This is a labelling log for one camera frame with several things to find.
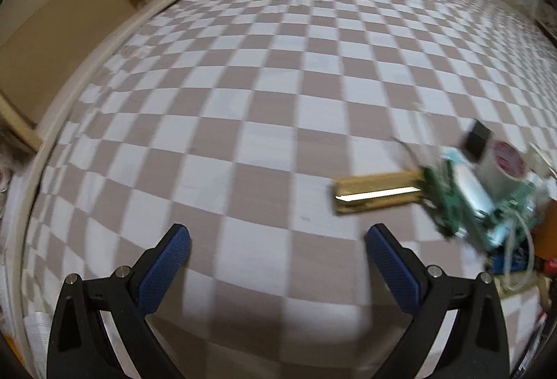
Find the tape roll red print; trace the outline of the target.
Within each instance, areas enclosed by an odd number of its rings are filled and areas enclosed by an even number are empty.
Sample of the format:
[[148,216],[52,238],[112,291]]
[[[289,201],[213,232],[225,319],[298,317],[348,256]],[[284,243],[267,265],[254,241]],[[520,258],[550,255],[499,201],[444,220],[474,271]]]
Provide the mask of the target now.
[[494,203],[508,199],[525,181],[527,163],[513,145],[503,140],[490,142],[474,174]]

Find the gold metal bar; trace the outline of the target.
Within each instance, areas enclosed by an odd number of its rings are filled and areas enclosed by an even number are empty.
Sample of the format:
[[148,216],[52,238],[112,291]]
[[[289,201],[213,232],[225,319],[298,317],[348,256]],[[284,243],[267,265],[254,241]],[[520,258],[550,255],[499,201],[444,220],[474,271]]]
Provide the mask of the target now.
[[333,207],[337,214],[354,214],[416,203],[423,186],[421,169],[340,178],[333,184]]

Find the checkered bed sheet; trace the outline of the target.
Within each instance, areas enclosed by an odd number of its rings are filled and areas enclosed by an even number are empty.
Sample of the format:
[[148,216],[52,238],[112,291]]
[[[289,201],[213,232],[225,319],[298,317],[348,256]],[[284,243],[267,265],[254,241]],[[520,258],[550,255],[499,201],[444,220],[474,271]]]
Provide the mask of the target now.
[[334,179],[401,170],[474,121],[556,151],[556,50],[490,0],[180,0],[78,97],[25,240],[25,316],[70,273],[193,249],[149,319],[189,378],[368,378],[409,323],[363,237],[448,274],[483,260],[421,206],[339,217]]

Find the wooden bedside shelf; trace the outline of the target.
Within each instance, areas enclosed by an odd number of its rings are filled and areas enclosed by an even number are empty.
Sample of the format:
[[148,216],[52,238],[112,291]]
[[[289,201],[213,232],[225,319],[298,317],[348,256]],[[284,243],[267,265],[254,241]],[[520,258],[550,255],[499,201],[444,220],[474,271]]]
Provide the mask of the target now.
[[1,138],[26,153],[36,128],[74,71],[146,5],[163,0],[3,0]]

